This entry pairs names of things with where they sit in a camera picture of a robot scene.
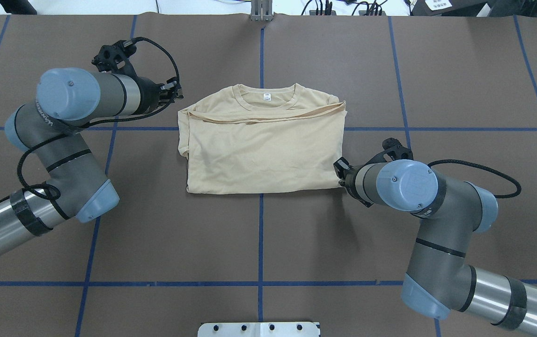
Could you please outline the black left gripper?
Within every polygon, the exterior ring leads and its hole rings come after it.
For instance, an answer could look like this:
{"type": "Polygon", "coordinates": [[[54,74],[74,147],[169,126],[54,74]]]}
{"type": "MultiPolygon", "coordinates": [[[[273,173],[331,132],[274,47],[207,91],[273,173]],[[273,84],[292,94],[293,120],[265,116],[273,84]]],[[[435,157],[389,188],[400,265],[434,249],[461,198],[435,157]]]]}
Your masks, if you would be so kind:
{"type": "Polygon", "coordinates": [[[183,99],[182,87],[178,77],[172,77],[163,83],[154,83],[148,78],[138,77],[137,85],[140,90],[140,104],[137,115],[152,113],[158,107],[172,104],[175,100],[183,99]]]}

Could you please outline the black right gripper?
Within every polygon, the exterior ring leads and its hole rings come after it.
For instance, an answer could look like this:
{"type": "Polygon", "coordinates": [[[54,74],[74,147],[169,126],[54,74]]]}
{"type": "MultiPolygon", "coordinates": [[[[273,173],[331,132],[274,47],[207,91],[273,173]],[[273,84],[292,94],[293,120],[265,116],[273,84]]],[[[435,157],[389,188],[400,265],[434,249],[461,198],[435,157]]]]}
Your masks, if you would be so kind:
{"type": "Polygon", "coordinates": [[[356,187],[356,177],[360,172],[360,169],[363,169],[367,165],[362,166],[352,166],[345,158],[339,158],[334,162],[335,174],[339,179],[339,185],[343,186],[349,196],[358,200],[365,207],[371,207],[373,203],[366,196],[361,196],[356,187]]]}

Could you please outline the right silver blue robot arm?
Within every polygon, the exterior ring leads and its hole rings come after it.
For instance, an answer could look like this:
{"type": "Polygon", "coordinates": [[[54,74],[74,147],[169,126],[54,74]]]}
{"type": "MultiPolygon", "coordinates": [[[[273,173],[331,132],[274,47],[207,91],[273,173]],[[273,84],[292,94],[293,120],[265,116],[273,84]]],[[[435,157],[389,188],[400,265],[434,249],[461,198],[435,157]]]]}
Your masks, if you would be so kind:
{"type": "Polygon", "coordinates": [[[401,298],[414,311],[444,320],[451,311],[491,325],[537,336],[537,287],[466,263],[474,233],[490,229],[499,205],[488,190],[400,159],[350,166],[335,173],[351,197],[386,205],[420,220],[401,298]]]}

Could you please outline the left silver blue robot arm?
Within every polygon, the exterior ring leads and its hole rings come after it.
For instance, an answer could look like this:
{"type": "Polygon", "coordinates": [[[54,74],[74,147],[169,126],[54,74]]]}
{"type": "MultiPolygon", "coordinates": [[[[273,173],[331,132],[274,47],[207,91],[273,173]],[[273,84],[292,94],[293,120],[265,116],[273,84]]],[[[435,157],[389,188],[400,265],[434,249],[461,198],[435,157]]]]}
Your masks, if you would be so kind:
{"type": "Polygon", "coordinates": [[[155,83],[136,74],[55,68],[42,74],[35,100],[6,121],[23,151],[21,188],[0,201],[0,256],[72,218],[82,223],[120,201],[81,132],[100,123],[152,117],[182,97],[179,78],[155,83]]]}

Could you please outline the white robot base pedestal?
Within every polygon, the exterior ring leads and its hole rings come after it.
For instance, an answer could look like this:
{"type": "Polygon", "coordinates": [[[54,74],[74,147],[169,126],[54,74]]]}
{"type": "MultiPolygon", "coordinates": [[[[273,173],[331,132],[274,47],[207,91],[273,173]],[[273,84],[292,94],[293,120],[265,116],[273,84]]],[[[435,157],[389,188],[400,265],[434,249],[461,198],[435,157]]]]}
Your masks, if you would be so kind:
{"type": "Polygon", "coordinates": [[[320,337],[317,322],[208,322],[198,337],[320,337]]]}

